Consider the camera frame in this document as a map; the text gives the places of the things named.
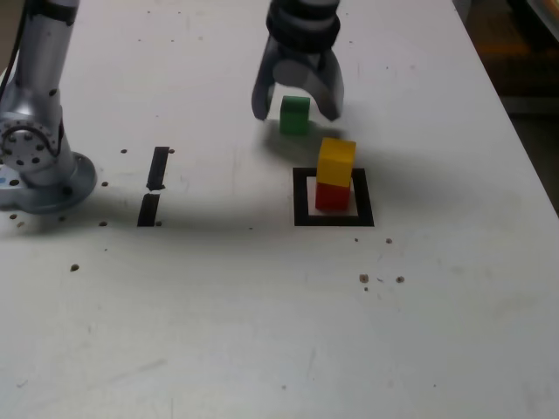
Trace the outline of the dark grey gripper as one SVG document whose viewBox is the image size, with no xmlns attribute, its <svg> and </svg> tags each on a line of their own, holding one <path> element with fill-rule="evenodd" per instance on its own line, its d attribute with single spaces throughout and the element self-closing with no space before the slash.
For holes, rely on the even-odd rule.
<svg viewBox="0 0 559 419">
<path fill-rule="evenodd" d="M 280 52 L 279 43 L 269 37 L 252 90 L 252 112 L 257 120 L 267 119 L 276 82 L 308 93 L 328 120 L 341 117 L 344 84 L 332 50 L 306 53 L 283 47 Z"/>
</svg>

